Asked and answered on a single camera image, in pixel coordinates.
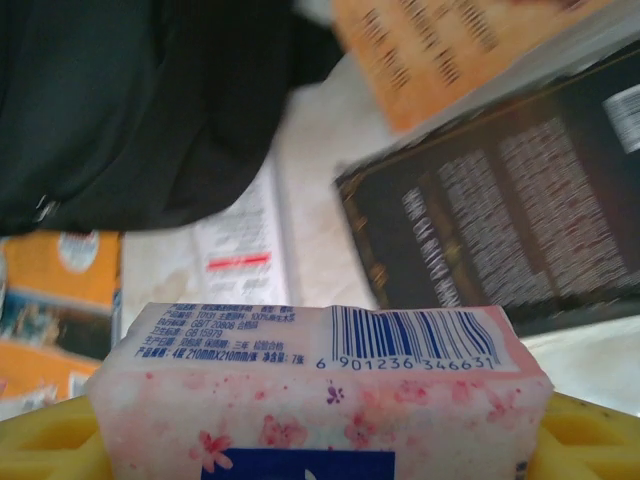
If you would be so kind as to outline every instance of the pink flower pattern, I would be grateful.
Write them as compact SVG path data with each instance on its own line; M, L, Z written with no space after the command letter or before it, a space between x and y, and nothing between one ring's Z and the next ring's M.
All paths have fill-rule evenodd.
M222 435L217 438L213 438L211 434L200 430L198 435L200 442L200 448L192 448L189 451L189 456L194 459L202 459L202 468L207 472L213 473L216 465L229 470L233 467L233 462L224 453L229 447L231 447L231 438L227 435Z
M264 417L259 442L274 448L300 447L307 440L307 429L295 417L276 419L273 415Z
M333 385L332 380L329 380L329 388L327 389L327 392L329 393L329 398L327 398L327 403L329 405L331 405L332 403L338 405L342 400L344 400L344 393L342 391L342 388L336 388Z
M356 450L369 448L371 437L376 434L376 426L364 418L364 414L354 415L352 422L344 429L344 436L349 439Z
M487 422L499 423L507 430L513 430L519 417L519 410L514 406L516 400L516 392L508 392L503 398L486 390L489 403L493 410L487 415Z
M398 403L414 403L416 405L429 404L429 385L423 382L405 380L395 393Z
M473 397L473 389L484 388L483 382L458 381L451 387L451 400L454 405L469 405Z

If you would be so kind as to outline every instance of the zipper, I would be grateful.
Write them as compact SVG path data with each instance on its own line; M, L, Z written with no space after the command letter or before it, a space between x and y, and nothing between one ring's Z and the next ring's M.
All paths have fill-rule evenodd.
M56 202L55 200L50 200L47 195L43 195L38 205L36 206L36 213L33 217L33 223L36 225L40 225L47 218L51 217L58 207L60 206L60 202Z

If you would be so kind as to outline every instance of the orange paper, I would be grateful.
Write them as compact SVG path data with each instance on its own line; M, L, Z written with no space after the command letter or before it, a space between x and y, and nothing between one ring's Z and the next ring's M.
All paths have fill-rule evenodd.
M410 130L613 0L334 0L391 127Z

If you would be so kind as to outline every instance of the barcode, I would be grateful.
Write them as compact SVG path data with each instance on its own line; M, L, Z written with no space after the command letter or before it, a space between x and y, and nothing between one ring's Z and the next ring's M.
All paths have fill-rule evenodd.
M607 99L604 108L624 151L640 150L640 85Z
M452 370L458 367L467 370L484 368L480 363L488 368L499 368L506 356L499 329L471 311L383 313L333 307L332 321L334 362L345 363L345 358L377 360L408 357L416 364L424 364L425 360L442 360L444 365L452 365ZM486 359L487 362L479 362L478 359ZM465 366L455 361L465 361Z
M72 373L69 375L69 398L80 397L86 393L86 383L89 379L86 375Z

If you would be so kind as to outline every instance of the pink floral wrapper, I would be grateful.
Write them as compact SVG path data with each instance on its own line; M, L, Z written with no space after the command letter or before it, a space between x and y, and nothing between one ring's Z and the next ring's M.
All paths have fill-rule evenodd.
M523 479L553 390L498 307L195 304L88 388L116 480Z

